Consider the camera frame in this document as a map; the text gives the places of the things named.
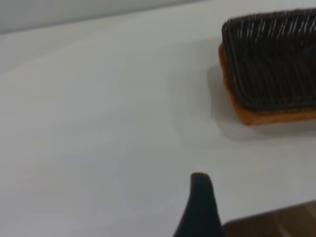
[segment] white surface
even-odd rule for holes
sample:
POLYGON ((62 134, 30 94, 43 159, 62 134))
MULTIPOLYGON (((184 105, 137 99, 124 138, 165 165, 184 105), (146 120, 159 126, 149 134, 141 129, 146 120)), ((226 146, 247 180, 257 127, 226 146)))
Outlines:
POLYGON ((197 0, 1 0, 0 33, 197 0))
POLYGON ((223 223, 315 199, 316 122, 242 125, 217 56, 227 18, 312 4, 209 1, 0 36, 1 236, 172 236, 195 171, 223 223))

